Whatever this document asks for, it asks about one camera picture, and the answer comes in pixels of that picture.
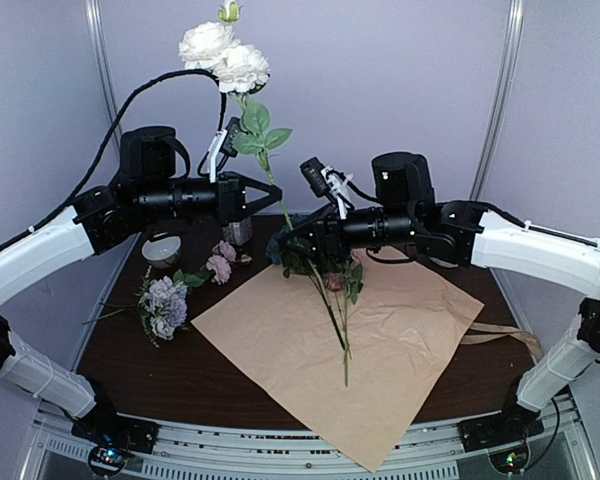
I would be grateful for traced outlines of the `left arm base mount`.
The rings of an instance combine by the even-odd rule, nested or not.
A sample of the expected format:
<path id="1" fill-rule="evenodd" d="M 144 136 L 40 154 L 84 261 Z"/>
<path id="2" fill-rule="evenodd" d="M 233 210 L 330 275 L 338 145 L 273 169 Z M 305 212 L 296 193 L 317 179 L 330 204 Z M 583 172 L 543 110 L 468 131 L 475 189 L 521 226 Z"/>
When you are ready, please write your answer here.
<path id="1" fill-rule="evenodd" d="M 155 422 L 119 415 L 111 422 L 69 419 L 72 435 L 94 444 L 87 454 L 89 469 L 106 479 L 120 474 L 138 454 L 151 454 L 159 433 Z"/>

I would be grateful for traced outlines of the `blue hydrangea stem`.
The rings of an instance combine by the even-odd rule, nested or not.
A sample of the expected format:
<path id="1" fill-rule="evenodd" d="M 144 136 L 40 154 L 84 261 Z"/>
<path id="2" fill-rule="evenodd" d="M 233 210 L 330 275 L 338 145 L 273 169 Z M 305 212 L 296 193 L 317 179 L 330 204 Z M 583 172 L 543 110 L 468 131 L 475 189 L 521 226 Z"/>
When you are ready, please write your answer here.
<path id="1" fill-rule="evenodd" d="M 335 330 L 336 337 L 340 344 L 340 347 L 344 352 L 347 351 L 345 339 L 342 335 L 336 316 L 334 314 L 327 288 L 324 284 L 323 278 L 318 270 L 318 267 L 308 259 L 299 253 L 296 253 L 290 249 L 287 244 L 283 244 L 282 240 L 286 238 L 293 231 L 293 226 L 287 224 L 283 226 L 278 232 L 274 233 L 266 247 L 266 257 L 277 266 L 281 266 L 283 269 L 283 276 L 289 278 L 291 275 L 298 275 L 307 277 L 312 285 L 317 290 L 324 307 L 326 308 L 327 314 L 331 321 L 331 324 Z"/>

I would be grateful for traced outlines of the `beige ribbon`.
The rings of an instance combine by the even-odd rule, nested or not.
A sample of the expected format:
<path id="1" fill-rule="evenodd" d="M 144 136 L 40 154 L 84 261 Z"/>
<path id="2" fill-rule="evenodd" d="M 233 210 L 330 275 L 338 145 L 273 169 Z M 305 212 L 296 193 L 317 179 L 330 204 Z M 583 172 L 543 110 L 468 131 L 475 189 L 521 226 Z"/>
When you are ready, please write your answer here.
<path id="1" fill-rule="evenodd" d="M 460 345 L 478 345 L 511 338 L 523 344 L 534 361 L 544 357 L 540 340 L 531 332 L 509 325 L 473 322 L 460 340 Z"/>

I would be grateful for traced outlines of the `white rose stem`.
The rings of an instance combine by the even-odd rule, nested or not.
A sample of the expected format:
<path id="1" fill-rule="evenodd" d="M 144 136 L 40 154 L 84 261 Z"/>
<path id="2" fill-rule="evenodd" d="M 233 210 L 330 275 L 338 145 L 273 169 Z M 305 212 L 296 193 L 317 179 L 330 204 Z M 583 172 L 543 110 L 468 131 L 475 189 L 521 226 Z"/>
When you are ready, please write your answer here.
<path id="1" fill-rule="evenodd" d="M 178 54 L 185 68 L 212 74 L 219 92 L 239 105 L 237 152 L 255 157 L 269 184 L 274 186 L 272 151 L 289 140 L 292 130 L 274 128 L 268 108 L 255 99 L 270 80 L 270 64 L 261 50 L 235 36 L 233 25 L 239 21 L 241 9 L 236 1 L 221 3 L 215 21 L 201 23 L 184 33 Z"/>

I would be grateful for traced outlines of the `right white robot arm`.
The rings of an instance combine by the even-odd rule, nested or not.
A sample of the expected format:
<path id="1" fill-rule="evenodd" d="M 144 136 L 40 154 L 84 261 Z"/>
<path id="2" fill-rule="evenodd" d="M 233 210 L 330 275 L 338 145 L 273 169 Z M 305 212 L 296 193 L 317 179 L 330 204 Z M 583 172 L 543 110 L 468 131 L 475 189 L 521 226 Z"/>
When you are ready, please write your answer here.
<path id="1" fill-rule="evenodd" d="M 281 248 L 325 266 L 343 262 L 354 248 L 410 245 L 454 265 L 513 271 L 583 294 L 573 325 L 512 384 L 502 411 L 458 426 L 465 451 L 541 432 L 541 410 L 600 362 L 600 239 L 524 222 L 485 202 L 438 203 L 420 154 L 386 153 L 371 166 L 377 207 L 325 206 L 285 234 Z"/>

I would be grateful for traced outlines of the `green and peach wrapping paper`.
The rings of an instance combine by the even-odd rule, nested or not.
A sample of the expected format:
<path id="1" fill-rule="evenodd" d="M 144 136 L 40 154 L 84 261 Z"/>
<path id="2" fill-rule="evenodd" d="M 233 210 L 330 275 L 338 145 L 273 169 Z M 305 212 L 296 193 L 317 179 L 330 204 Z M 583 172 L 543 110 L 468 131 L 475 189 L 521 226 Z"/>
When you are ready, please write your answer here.
<path id="1" fill-rule="evenodd" d="M 452 360 L 482 303 L 386 247 L 362 259 L 342 336 L 302 276 L 270 266 L 193 320 L 249 379 L 314 434 L 378 470 Z"/>

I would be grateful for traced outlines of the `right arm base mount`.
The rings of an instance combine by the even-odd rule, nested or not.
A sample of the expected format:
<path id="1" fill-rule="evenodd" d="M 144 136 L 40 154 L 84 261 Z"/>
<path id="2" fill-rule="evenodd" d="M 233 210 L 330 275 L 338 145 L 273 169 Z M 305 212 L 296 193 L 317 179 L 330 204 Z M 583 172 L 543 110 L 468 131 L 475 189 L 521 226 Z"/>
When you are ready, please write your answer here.
<path id="1" fill-rule="evenodd" d="M 501 414 L 463 420 L 458 433 L 466 453 L 484 451 L 490 465 L 500 474 L 521 474 L 531 465 L 529 440 L 544 432 L 538 419 L 525 424 L 506 421 Z"/>

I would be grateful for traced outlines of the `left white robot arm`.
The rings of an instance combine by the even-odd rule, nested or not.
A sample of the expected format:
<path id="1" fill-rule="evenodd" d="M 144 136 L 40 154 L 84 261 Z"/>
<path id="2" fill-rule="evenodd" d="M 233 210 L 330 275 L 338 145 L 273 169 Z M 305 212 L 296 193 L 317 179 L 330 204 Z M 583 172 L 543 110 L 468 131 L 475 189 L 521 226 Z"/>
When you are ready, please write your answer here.
<path id="1" fill-rule="evenodd" d="M 188 153 L 172 127 L 125 133 L 120 166 L 106 186 L 70 200 L 59 213 L 0 251 L 0 307 L 67 265 L 102 254 L 147 227 L 212 215 L 238 222 L 281 200 L 281 190 L 227 172 L 208 178 L 176 174 Z M 0 315 L 0 378 L 55 404 L 94 441 L 117 442 L 124 424 L 103 387 L 31 348 Z"/>

